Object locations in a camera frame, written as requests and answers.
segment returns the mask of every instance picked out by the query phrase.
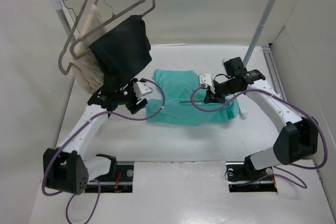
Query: black joint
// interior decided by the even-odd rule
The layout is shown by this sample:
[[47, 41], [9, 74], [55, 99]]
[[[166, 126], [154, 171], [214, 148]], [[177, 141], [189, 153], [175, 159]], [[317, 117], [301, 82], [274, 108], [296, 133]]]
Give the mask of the black joint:
[[248, 177], [253, 177], [253, 174], [259, 173], [259, 171], [256, 170], [252, 164], [251, 156], [252, 155], [249, 155], [244, 159], [244, 169]]
[[306, 118], [292, 124], [288, 122], [282, 128], [273, 151], [276, 158], [284, 165], [313, 155], [317, 151], [318, 131]]
[[230, 77], [235, 77], [239, 74], [247, 72], [240, 57], [233, 58], [231, 60], [224, 62], [224, 67], [227, 75]]
[[131, 114], [136, 114], [139, 110], [142, 110], [148, 104], [147, 99], [143, 99], [138, 104], [136, 103], [129, 103], [126, 104], [127, 109], [131, 112]]
[[[48, 148], [43, 154], [44, 172], [58, 149]], [[61, 152], [47, 174], [46, 187], [80, 195], [88, 183], [89, 173], [77, 154]]]
[[102, 86], [102, 94], [113, 94], [121, 88], [121, 76], [113, 76], [111, 74], [104, 75], [104, 85]]
[[110, 170], [107, 174], [97, 177], [100, 182], [111, 181], [111, 179], [117, 174], [117, 158], [106, 154], [97, 154], [97, 157], [105, 157], [111, 161]]

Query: white floor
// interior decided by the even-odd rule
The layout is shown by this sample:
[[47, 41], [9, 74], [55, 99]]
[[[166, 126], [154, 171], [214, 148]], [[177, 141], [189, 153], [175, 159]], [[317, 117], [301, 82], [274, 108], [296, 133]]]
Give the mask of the white floor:
[[[153, 47], [153, 61], [139, 77], [151, 78], [157, 68], [221, 73], [223, 58], [243, 57], [246, 49]], [[255, 49], [248, 69], [258, 69], [269, 79], [261, 48]], [[76, 124], [89, 97], [74, 85], [59, 141]], [[315, 171], [288, 167], [305, 180], [306, 190], [278, 179], [277, 194], [228, 193], [224, 161], [242, 161], [245, 156], [272, 146], [278, 136], [256, 104], [247, 97], [238, 101], [249, 116], [246, 120], [238, 116], [226, 125], [182, 127], [111, 117], [88, 147], [86, 159], [104, 153], [119, 161], [183, 162], [136, 163], [133, 193], [102, 195], [90, 223], [334, 223]], [[128, 113], [126, 109], [118, 111]], [[144, 112], [136, 116], [143, 117]], [[64, 213], [69, 198], [65, 193], [48, 198], [39, 191], [30, 223], [66, 223]], [[86, 194], [74, 201], [70, 210], [73, 223], [86, 220], [94, 200], [94, 194]]]

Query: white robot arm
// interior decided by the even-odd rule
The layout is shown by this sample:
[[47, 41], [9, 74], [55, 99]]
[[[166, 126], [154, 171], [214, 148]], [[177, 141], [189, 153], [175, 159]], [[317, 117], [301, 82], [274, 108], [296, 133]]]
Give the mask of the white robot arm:
[[263, 176], [268, 167], [288, 165], [316, 153], [316, 127], [297, 111], [276, 100], [280, 96], [258, 70], [247, 71], [239, 57], [225, 62], [224, 67], [229, 77], [225, 82], [218, 83], [210, 74], [200, 75], [200, 84], [207, 87], [204, 103], [225, 103], [228, 95], [243, 92], [259, 105], [279, 132], [272, 147], [245, 157], [244, 163], [234, 169], [230, 167], [229, 180], [252, 181]]
[[114, 177], [117, 171], [116, 158], [98, 154], [85, 161], [87, 147], [100, 126], [109, 118], [107, 111], [113, 111], [118, 105], [125, 104], [131, 113], [135, 114], [147, 104], [147, 100], [143, 97], [152, 92], [153, 89], [149, 83], [133, 79], [127, 86], [113, 93], [104, 94], [98, 91], [93, 94], [82, 117], [70, 134], [55, 149], [49, 148], [45, 151], [43, 159], [46, 170], [57, 149], [79, 131], [53, 163], [47, 176], [46, 186], [78, 195], [85, 190], [89, 181], [100, 176]]

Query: clothes hanger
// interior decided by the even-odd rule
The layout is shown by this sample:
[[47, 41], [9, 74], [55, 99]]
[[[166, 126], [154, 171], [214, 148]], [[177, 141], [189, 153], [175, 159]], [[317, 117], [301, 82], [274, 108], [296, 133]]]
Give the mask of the clothes hanger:
[[64, 0], [62, 0], [62, 1], [63, 1], [63, 5], [64, 5], [64, 7], [65, 7], [66, 9], [72, 10], [73, 13], [74, 13], [74, 15], [75, 15], [75, 23], [74, 23], [74, 25], [73, 25], [73, 27], [72, 27], [72, 29], [71, 29], [71, 32], [70, 32], [70, 34], [69, 34], [67, 40], [65, 41], [65, 44], [64, 44], [64, 46], [63, 46], [63, 50], [62, 50], [62, 52], [59, 54], [59, 57], [58, 57], [58, 68], [59, 68], [59, 70], [66, 76], [66, 75], [70, 72], [71, 64], [69, 63], [67, 69], [64, 69], [64, 68], [63, 68], [63, 65], [62, 65], [63, 56], [64, 56], [64, 54], [67, 52], [67, 49], [68, 49], [68, 46], [69, 46], [70, 42], [71, 42], [72, 40], [75, 39], [75, 37], [74, 37], [74, 33], [75, 33], [76, 29], [77, 29], [78, 23], [79, 23], [79, 21], [80, 21], [82, 15], [83, 15], [83, 12], [84, 12], [84, 10], [85, 10], [85, 8], [86, 8], [86, 6], [87, 6], [89, 0], [84, 0], [84, 3], [83, 3], [83, 5], [82, 5], [82, 7], [81, 7], [81, 9], [80, 9], [78, 15], [76, 15], [76, 12], [75, 12], [74, 9], [69, 8], [69, 7], [65, 4], [65, 1], [64, 1]]
[[108, 3], [106, 3], [105, 0], [103, 0], [103, 1], [104, 1], [104, 4], [105, 4], [105, 5], [107, 5], [107, 6], [109, 6], [109, 7], [111, 8], [111, 11], [112, 11], [112, 16], [111, 16], [111, 18], [112, 18], [112, 17], [115, 15], [115, 14], [114, 14], [114, 11], [113, 11], [113, 7], [112, 7], [112, 5], [109, 5]]
[[[91, 50], [88, 49], [85, 52], [81, 53], [80, 55], [76, 55], [74, 48], [75, 46], [80, 43], [81, 41], [84, 41], [85, 39], [87, 39], [90, 35], [94, 34], [95, 32], [97, 32], [99, 29], [103, 28], [104, 26], [108, 25], [109, 23], [111, 23], [112, 21], [116, 20], [117, 18], [121, 17], [122, 15], [128, 13], [129, 11], [133, 10], [134, 8], [136, 8], [137, 6], [143, 4], [146, 0], [139, 0], [136, 3], [134, 3], [133, 5], [129, 6], [128, 8], [126, 8], [125, 10], [121, 11], [118, 14], [112, 14], [112, 17], [109, 18], [108, 20], [106, 20], [104, 23], [102, 23], [101, 25], [97, 26], [96, 28], [94, 28], [93, 30], [89, 31], [88, 33], [84, 34], [81, 38], [75, 40], [72, 45], [70, 46], [70, 53], [73, 56], [73, 58], [75, 59], [80, 59], [81, 57], [83, 57], [85, 54], [89, 53]], [[152, 7], [149, 8], [146, 12], [144, 12], [143, 14], [141, 14], [142, 17], [146, 16], [148, 13], [150, 13], [151, 11], [153, 11], [155, 9], [155, 0], [152, 0]]]

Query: teal shirt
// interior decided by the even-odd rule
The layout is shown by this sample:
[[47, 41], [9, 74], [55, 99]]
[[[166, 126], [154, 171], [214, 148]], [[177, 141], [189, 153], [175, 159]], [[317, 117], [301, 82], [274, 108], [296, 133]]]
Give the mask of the teal shirt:
[[[198, 126], [204, 123], [227, 123], [235, 118], [239, 112], [239, 104], [234, 100], [229, 106], [217, 112], [202, 112], [190, 101], [192, 92], [199, 87], [198, 75], [194, 71], [169, 71], [157, 69], [153, 80], [163, 89], [166, 104], [164, 109], [155, 117], [147, 120], [149, 123], [168, 123], [177, 125]], [[206, 90], [200, 90], [194, 97], [195, 100], [203, 100]], [[162, 105], [162, 100], [151, 99], [146, 106], [146, 114], [154, 114]], [[198, 104], [205, 109], [215, 109], [220, 104]]]

